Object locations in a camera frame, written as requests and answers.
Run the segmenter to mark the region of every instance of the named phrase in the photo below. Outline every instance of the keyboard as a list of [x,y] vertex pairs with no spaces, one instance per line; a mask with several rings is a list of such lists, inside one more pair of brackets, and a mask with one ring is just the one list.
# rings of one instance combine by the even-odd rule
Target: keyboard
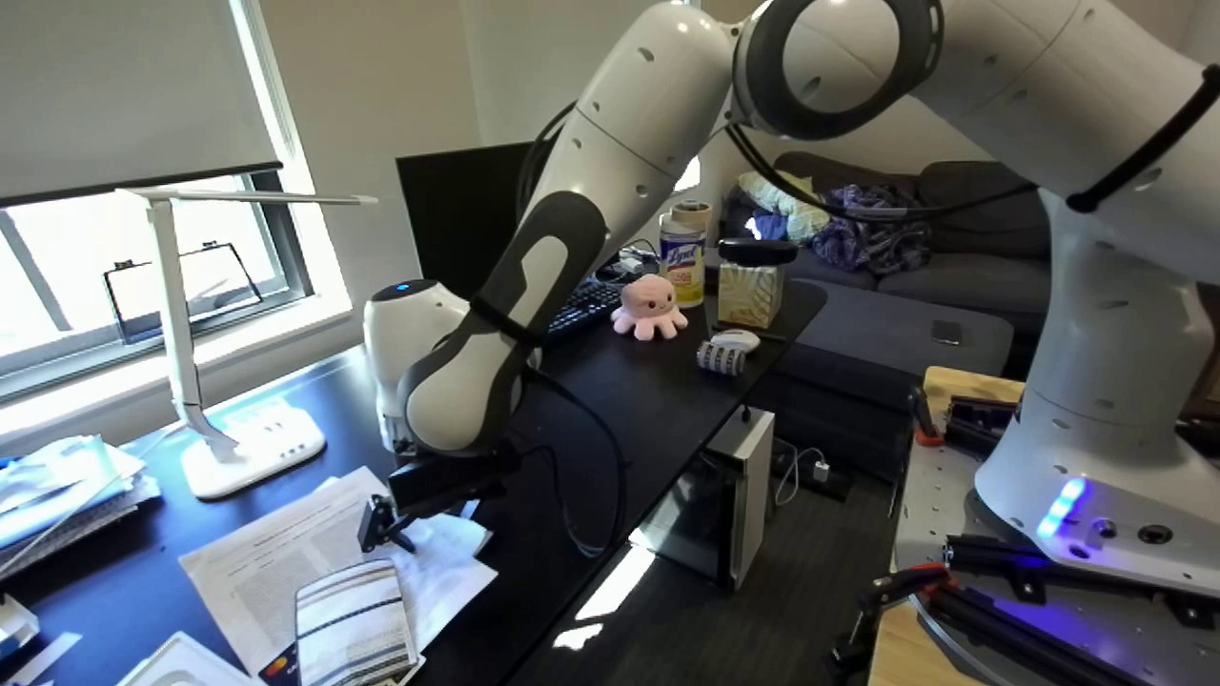
[[616,310],[621,284],[582,280],[574,293],[559,307],[559,313],[544,327],[544,342],[559,342],[588,327],[605,327]]

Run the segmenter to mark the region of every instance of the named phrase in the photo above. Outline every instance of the floor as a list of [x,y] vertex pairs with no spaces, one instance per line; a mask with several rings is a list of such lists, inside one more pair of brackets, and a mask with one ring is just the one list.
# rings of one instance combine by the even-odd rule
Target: floor
[[849,628],[855,599],[883,561],[881,486],[856,481],[845,501],[798,492],[770,510],[767,544],[736,594],[677,566],[654,566],[612,617],[609,642],[588,648],[578,669],[534,662],[518,684],[849,684],[828,648]]

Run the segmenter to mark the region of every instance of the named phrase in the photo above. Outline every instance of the window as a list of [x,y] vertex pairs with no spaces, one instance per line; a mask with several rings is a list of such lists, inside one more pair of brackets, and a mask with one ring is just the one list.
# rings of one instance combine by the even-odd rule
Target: window
[[[278,192],[276,171],[171,183]],[[287,211],[184,204],[174,211],[196,327],[220,327],[307,293]],[[0,211],[0,401],[157,350],[159,280],[146,204],[122,194]]]

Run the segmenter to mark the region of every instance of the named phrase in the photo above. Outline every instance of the computer monitor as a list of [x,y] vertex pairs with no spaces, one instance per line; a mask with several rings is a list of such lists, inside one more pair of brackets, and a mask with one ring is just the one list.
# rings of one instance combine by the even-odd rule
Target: computer monitor
[[469,298],[490,276],[529,204],[544,144],[490,144],[399,158],[422,280]]

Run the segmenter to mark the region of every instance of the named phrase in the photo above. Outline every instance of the black desk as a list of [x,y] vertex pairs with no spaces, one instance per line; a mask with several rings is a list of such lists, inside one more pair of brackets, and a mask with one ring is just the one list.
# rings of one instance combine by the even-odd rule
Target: black desk
[[[814,290],[792,293],[785,318],[770,327],[775,338],[761,349],[767,363],[742,376],[713,376],[694,368],[700,323],[670,342],[628,342],[609,333],[588,333],[544,355],[544,375],[582,398],[616,430],[631,463],[626,529],[658,502],[694,449],[710,443],[814,310]],[[225,418],[262,401],[307,407],[328,435],[328,449],[244,495],[199,502],[174,464],[188,440],[157,430],[129,449],[150,457],[164,501],[9,582],[42,617],[42,637],[84,637],[53,669],[53,684],[117,684],[174,628],[235,662],[179,556],[311,492],[324,476],[343,476],[357,464],[368,464],[377,476],[396,471],[396,457],[377,443],[357,349],[210,416]],[[556,502],[556,492],[564,492],[574,529],[605,543],[612,518],[605,440],[588,416],[544,388],[523,398],[515,435],[556,449],[556,471],[529,457],[506,481],[506,492],[481,507],[481,524],[495,533],[484,561],[501,581],[431,645],[422,684],[504,684],[605,567],[605,556],[582,561],[572,548]]]

